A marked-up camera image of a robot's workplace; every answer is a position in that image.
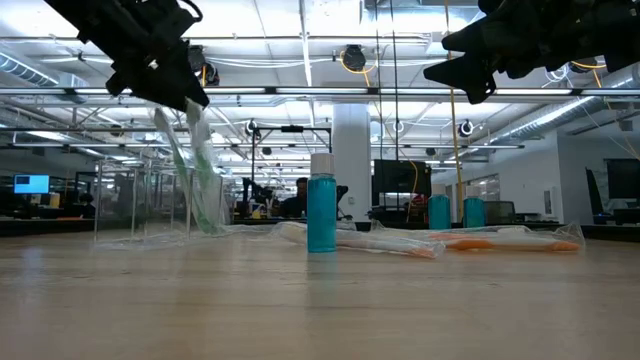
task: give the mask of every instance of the blue screen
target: blue screen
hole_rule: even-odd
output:
[[[13,179],[15,194],[48,194],[48,175],[16,175]]]

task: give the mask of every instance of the ceiling pipe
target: ceiling pipe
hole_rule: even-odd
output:
[[[588,87],[596,87],[595,82]],[[640,63],[620,69],[602,79],[603,88],[625,89],[640,87]],[[491,139],[480,140],[480,143],[503,144],[517,139],[524,141],[542,135],[574,120],[608,109],[605,98],[586,96],[575,98],[562,104],[547,105],[536,110],[511,126],[498,131]]]
[[[0,47],[0,71],[14,75],[38,87],[53,87],[59,83],[53,77],[27,65],[16,56],[10,55],[4,47]]]

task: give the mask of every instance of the desk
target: desk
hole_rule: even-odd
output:
[[[429,261],[308,256],[243,237],[154,251],[91,243],[0,242],[5,358],[637,359],[635,244]]]
[[[130,226],[122,220],[101,220],[100,229],[118,229]],[[29,236],[40,234],[60,234],[93,232],[93,219],[74,220],[1,220],[0,237]]]

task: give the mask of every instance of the white column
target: white column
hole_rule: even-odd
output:
[[[333,105],[336,182],[349,187],[339,206],[354,221],[369,221],[371,210],[371,136],[366,104]]]

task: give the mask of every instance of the computer monitor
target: computer monitor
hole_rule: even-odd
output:
[[[610,199],[640,199],[640,161],[609,159],[607,173]]]
[[[427,167],[423,161],[414,161],[412,165],[409,161],[375,160],[373,192],[377,194],[415,193],[429,197],[431,196],[431,168]]]
[[[13,178],[14,194],[48,194],[49,175],[16,175]]]

